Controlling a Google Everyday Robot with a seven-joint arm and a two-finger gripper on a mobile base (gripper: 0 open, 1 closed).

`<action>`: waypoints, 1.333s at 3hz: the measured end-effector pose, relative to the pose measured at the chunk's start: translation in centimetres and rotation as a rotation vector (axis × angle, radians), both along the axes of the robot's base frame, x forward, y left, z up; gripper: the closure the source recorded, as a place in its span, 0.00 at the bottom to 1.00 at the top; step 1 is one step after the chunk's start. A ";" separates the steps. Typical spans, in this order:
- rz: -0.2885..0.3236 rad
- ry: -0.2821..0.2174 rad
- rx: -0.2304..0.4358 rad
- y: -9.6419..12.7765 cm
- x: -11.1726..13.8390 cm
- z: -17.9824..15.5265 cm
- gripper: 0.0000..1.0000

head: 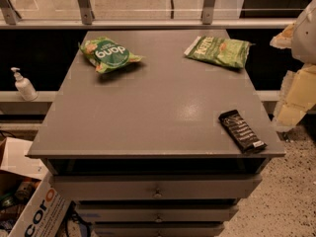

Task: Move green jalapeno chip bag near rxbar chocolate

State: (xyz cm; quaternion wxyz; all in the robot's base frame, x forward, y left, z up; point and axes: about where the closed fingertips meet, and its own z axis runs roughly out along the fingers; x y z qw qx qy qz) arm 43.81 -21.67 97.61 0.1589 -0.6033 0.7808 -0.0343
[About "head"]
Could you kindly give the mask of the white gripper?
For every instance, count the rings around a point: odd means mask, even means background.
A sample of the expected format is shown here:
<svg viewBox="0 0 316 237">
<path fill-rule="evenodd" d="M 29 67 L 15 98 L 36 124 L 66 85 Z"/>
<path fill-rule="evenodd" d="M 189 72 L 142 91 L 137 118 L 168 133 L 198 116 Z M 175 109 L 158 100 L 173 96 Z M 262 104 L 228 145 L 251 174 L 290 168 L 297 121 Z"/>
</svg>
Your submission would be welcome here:
<svg viewBox="0 0 316 237">
<path fill-rule="evenodd" d="M 304 64 L 297 72 L 287 71 L 274 110 L 273 125 L 278 132 L 295 128 L 316 105 L 316 0 L 312 0 L 298 16 L 274 36 L 270 46 L 291 48 L 292 57 Z"/>
</svg>

